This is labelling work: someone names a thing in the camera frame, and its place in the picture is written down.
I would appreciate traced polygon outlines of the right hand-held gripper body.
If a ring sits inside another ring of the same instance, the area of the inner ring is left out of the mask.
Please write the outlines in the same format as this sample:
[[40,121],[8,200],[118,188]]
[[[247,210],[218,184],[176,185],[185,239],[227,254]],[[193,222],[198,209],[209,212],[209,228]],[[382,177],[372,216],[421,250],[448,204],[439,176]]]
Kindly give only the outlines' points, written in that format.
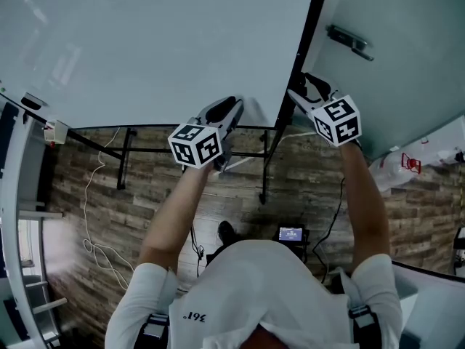
[[304,73],[306,102],[318,133],[335,147],[347,143],[360,146],[360,112],[353,99],[341,87],[321,76]]

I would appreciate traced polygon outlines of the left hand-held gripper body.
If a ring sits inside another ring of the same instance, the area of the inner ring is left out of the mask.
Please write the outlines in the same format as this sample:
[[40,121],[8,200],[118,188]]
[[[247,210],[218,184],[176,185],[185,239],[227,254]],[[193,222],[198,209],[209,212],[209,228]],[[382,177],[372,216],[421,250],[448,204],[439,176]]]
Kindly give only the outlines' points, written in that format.
[[229,96],[207,105],[171,133],[168,141],[178,164],[197,169],[213,164],[218,172],[225,170],[232,153],[227,137],[221,137],[221,126],[230,99],[237,98]]

